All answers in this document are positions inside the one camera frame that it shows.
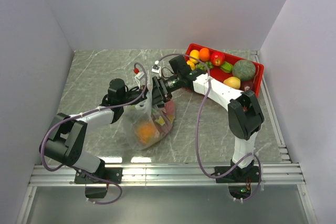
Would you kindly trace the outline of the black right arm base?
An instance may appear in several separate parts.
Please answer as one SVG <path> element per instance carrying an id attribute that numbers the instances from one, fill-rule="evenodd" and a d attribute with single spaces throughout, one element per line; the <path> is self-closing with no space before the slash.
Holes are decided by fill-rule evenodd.
<path id="1" fill-rule="evenodd" d="M 245 168 L 236 167 L 231 173 L 222 178 L 215 179 L 217 184 L 232 183 L 257 183 L 259 182 L 260 169 L 258 166 Z"/>

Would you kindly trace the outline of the clear plastic bag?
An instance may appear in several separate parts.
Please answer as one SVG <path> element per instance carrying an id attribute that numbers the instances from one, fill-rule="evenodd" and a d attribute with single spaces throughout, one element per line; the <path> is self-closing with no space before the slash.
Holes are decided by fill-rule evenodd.
<path id="1" fill-rule="evenodd" d="M 163 107 L 152 104 L 152 94 L 145 100 L 128 106 L 122 115 L 126 140 L 133 150 L 144 150 L 163 139 L 173 127 L 175 103 L 168 101 Z"/>

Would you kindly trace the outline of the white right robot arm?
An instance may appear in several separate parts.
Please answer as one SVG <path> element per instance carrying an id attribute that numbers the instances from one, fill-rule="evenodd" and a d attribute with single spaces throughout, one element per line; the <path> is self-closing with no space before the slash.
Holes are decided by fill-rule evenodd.
<path id="1" fill-rule="evenodd" d="M 242 92 L 217 81 L 211 77 L 209 68 L 193 70 L 186 63 L 185 55 L 170 56 L 173 71 L 170 77 L 162 76 L 159 60 L 152 67 L 152 103 L 162 105 L 171 100 L 172 92 L 187 88 L 221 105 L 228 112 L 229 129 L 235 137 L 229 172 L 235 181 L 244 181 L 254 166 L 255 139 L 265 120 L 255 93 Z"/>

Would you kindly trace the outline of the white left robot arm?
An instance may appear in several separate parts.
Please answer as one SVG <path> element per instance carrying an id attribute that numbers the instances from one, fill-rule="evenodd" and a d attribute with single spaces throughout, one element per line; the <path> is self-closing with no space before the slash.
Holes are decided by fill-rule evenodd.
<path id="1" fill-rule="evenodd" d="M 146 99 L 147 91 L 146 84 L 129 89 L 122 79 L 116 78 L 110 81 L 108 93 L 97 108 L 75 115 L 57 114 L 40 145 L 44 168 L 50 172 L 60 169 L 49 167 L 45 160 L 48 157 L 61 166 L 87 171 L 87 177 L 93 183 L 102 182 L 106 176 L 106 170 L 101 167 L 104 161 L 83 151 L 86 133 L 116 122 L 123 107 Z"/>

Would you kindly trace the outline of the orange fake pineapple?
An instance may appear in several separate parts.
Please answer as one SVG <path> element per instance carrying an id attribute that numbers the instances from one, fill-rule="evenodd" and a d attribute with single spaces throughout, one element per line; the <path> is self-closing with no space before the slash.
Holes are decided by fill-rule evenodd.
<path id="1" fill-rule="evenodd" d="M 156 132 L 156 127 L 151 122 L 140 123 L 135 130 L 139 141 L 144 145 L 149 145 L 155 139 Z"/>

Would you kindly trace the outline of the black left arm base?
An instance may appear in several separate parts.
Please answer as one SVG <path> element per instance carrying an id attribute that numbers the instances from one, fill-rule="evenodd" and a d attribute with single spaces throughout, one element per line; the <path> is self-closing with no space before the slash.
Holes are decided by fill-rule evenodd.
<path id="1" fill-rule="evenodd" d="M 76 171 L 75 184 L 85 185 L 85 197 L 96 205 L 108 205 L 116 202 L 122 196 L 123 190 L 120 186 L 122 168 L 105 168 L 104 165 L 98 167 L 94 173 L 90 173 L 83 169 L 73 167 Z M 119 194 L 111 201 L 99 201 L 104 199 L 108 193 L 110 186 L 116 186 Z"/>

